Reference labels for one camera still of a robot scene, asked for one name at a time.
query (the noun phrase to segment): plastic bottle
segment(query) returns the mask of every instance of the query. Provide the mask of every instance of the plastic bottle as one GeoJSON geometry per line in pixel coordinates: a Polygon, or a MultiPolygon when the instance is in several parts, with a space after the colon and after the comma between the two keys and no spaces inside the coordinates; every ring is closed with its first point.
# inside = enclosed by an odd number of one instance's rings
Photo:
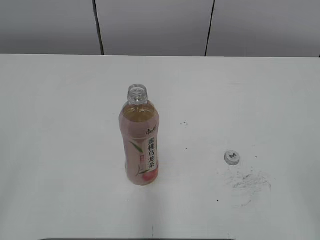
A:
{"type": "Polygon", "coordinates": [[[125,170],[136,185],[152,183],[158,176],[159,114],[142,84],[129,87],[128,102],[119,115],[125,150],[125,170]]]}

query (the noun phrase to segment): bottle label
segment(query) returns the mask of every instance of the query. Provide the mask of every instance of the bottle label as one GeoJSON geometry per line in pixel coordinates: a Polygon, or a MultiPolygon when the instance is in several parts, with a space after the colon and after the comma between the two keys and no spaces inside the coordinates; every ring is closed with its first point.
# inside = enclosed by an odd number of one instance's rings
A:
{"type": "Polygon", "coordinates": [[[146,170],[151,172],[157,168],[157,137],[150,137],[145,141],[146,170]]]}
{"type": "Polygon", "coordinates": [[[139,155],[138,172],[136,175],[152,172],[158,166],[157,136],[151,136],[141,142],[130,139],[131,148],[139,155]]]}

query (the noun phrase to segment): table surface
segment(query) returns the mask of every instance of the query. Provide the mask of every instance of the table surface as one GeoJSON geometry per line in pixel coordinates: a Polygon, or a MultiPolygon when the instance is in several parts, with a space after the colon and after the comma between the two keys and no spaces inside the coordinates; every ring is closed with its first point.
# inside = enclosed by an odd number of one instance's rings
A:
{"type": "Polygon", "coordinates": [[[0,55],[0,239],[318,240],[319,92],[318,58],[0,55]],[[134,83],[160,115],[148,186],[118,125],[134,83]]]}

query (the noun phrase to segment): green leaf illustration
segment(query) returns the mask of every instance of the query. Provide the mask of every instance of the green leaf illustration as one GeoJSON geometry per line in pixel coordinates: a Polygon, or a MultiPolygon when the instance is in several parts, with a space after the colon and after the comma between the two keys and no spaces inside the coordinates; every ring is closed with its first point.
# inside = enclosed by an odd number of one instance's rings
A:
{"type": "Polygon", "coordinates": [[[148,169],[148,170],[145,170],[145,171],[142,171],[142,172],[139,172],[139,174],[145,174],[145,173],[147,173],[147,172],[149,172],[149,169],[148,169]]]}
{"type": "Polygon", "coordinates": [[[130,142],[134,147],[135,149],[137,149],[140,153],[144,153],[144,151],[142,151],[142,149],[140,147],[138,147],[136,144],[134,144],[132,141],[130,142]]]}

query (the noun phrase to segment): bottle neck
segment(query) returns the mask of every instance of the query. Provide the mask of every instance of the bottle neck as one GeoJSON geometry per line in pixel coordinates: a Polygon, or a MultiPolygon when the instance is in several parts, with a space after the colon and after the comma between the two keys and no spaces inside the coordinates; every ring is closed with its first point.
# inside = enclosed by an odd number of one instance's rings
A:
{"type": "Polygon", "coordinates": [[[148,102],[148,93],[142,84],[134,84],[128,90],[128,103],[130,105],[142,105],[148,102]]]}

